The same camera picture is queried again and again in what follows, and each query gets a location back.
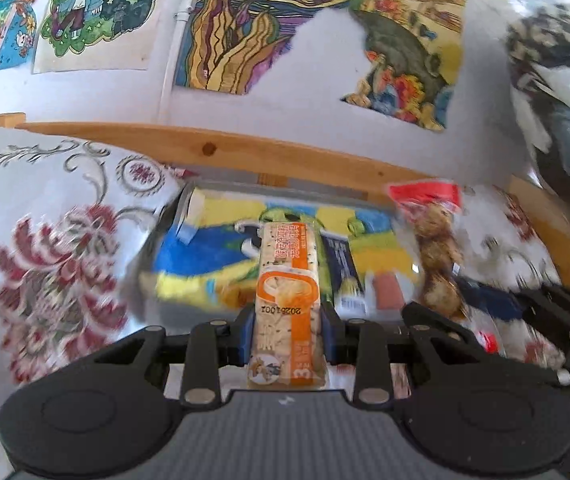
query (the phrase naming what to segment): gray ribbed surface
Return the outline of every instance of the gray ribbed surface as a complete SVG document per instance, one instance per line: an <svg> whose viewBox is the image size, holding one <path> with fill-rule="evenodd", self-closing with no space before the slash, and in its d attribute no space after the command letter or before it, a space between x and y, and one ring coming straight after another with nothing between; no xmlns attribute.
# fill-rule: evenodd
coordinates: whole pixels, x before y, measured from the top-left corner
<svg viewBox="0 0 570 480"><path fill-rule="evenodd" d="M113 480L361 478L472 477L429 462L406 442L389 416L352 408L338 392L235 392L220 410L188 415L153 459ZM532 479L563 477L547 472Z"/></svg>

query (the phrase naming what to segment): white wall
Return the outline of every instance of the white wall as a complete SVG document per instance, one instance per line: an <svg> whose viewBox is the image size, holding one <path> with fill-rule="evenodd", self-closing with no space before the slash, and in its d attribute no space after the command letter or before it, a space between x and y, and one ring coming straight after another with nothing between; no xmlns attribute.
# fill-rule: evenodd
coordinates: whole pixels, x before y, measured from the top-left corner
<svg viewBox="0 0 570 480"><path fill-rule="evenodd" d="M48 0L34 10L42 19ZM226 130L377 158L463 183L506 184L526 168L508 95L505 23L478 0L466 10L465 57L441 133L339 101L367 72L363 31L345 10L323 10L301 27L293 49L246 96L172 88L183 32L167 0L149 69L31 74L0 71L0 113L30 121L127 121Z"/></svg>

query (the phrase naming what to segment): blue jacket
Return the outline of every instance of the blue jacket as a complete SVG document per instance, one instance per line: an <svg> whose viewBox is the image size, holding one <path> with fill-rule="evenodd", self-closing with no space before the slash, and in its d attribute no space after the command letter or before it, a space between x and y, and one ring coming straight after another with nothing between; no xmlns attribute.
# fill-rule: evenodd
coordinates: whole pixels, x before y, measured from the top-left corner
<svg viewBox="0 0 570 480"><path fill-rule="evenodd" d="M74 3L76 0L65 0L58 6L58 11L61 14L66 14L72 7L74 7ZM98 9L102 5L102 0L85 0L85 12L84 18L85 20L89 20L92 17L92 10Z"/></svg>

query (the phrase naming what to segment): wood knot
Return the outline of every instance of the wood knot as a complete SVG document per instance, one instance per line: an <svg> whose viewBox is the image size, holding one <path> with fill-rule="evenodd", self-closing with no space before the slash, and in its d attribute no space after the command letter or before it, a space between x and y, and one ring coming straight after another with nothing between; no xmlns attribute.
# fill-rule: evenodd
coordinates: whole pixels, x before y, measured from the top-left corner
<svg viewBox="0 0 570 480"><path fill-rule="evenodd" d="M216 153L217 147L213 142L206 142L203 144L203 155L212 156Z"/></svg>

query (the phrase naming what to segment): blue and yellow package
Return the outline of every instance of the blue and yellow package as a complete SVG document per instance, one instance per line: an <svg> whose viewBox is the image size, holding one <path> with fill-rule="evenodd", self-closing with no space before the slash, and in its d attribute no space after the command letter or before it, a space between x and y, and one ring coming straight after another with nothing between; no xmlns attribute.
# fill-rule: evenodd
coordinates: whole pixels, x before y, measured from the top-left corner
<svg viewBox="0 0 570 480"><path fill-rule="evenodd" d="M332 290L332 272L345 268L328 262L336 256L324 249L323 236L347 240L350 268L355 267L358 275L353 278L361 288L371 289L363 291L369 309L385 303L374 290L377 280L393 276L407 301L419 278L416 258L399 243L390 213L374 208L196 186L183 217L164 235L151 269L159 300L212 312L237 310L254 301L264 222L313 227L323 300L332 301L337 293ZM334 283L343 281L334 276Z"/></svg>

